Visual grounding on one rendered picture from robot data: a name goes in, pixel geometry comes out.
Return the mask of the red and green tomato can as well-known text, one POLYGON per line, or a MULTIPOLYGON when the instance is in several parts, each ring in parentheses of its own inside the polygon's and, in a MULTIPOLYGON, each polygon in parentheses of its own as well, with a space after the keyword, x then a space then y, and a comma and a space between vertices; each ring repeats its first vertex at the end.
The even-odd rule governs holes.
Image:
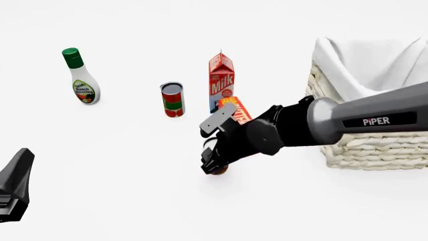
POLYGON ((183 85, 179 82, 167 82, 160 86, 165 114, 178 118, 185 113, 183 85))

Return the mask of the white cloth basket liner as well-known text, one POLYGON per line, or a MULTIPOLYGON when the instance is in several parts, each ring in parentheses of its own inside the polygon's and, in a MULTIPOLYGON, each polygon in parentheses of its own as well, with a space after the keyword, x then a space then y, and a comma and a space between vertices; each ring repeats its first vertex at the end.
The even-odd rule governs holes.
POLYGON ((428 37, 319 37, 306 94, 349 102, 428 82, 428 37))

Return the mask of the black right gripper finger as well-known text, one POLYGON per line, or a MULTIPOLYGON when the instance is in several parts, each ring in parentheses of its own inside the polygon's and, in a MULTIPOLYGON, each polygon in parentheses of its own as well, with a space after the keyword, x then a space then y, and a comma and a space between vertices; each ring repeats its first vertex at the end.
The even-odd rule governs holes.
POLYGON ((221 162, 216 151, 206 148, 201 154, 201 169, 205 174, 224 174, 229 165, 221 162))

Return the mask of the orange printed food box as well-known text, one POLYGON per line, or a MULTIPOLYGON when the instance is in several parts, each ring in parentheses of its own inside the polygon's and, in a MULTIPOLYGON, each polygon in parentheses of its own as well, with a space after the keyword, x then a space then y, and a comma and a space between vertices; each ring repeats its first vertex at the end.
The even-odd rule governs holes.
POLYGON ((227 98, 222 98, 221 100, 219 100, 219 108, 223 108, 228 103, 235 105, 236 111, 233 114, 233 117, 239 124, 243 125, 253 120, 253 118, 250 116, 249 112, 247 111, 246 107, 244 107, 244 105, 242 104, 242 102, 238 97, 230 96, 227 98))

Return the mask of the pale woven wicker basket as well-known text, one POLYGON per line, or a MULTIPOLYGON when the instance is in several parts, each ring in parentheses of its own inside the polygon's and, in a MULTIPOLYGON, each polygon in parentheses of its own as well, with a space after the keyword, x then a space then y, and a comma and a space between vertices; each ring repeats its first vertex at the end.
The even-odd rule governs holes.
POLYGON ((330 168, 428 167, 428 83, 349 102, 315 97, 306 116, 330 168))

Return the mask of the ranch dressing bottle green cap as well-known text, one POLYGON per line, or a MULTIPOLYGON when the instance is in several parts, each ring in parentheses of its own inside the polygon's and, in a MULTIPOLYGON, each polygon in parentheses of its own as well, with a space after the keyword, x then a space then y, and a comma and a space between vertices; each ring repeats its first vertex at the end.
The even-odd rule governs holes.
POLYGON ((85 63, 77 48, 67 48, 62 51, 72 75, 72 90, 78 100, 83 104, 96 104, 101 97, 98 82, 87 70, 85 63))

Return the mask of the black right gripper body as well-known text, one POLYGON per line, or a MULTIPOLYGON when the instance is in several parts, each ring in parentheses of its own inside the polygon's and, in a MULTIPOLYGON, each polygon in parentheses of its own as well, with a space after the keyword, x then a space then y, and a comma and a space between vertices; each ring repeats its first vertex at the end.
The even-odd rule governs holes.
POLYGON ((255 154, 255 148, 247 137, 247 124, 241 125, 228 118, 220 128, 215 145, 220 161, 237 161, 255 154))

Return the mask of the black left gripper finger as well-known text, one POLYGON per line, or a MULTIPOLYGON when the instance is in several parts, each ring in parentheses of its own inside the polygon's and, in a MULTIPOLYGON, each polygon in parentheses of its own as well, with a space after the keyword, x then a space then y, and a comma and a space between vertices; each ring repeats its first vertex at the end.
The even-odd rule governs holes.
POLYGON ((29 176, 35 155, 28 148, 21 148, 0 170, 0 193, 29 201, 29 176))

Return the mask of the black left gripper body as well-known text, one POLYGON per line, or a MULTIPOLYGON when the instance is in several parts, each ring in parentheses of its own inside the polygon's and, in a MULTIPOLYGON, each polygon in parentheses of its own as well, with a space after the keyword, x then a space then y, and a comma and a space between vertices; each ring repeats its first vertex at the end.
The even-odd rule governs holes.
POLYGON ((0 223, 18 222, 29 205, 29 192, 0 192, 0 223))

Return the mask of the red and white milk carton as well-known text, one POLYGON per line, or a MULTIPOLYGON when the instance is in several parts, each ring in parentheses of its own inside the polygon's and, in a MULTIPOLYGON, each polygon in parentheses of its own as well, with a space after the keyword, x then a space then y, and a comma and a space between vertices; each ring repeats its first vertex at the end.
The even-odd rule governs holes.
POLYGON ((233 96, 235 70, 233 62, 222 52, 209 61, 209 110, 219 108, 219 100, 233 96))

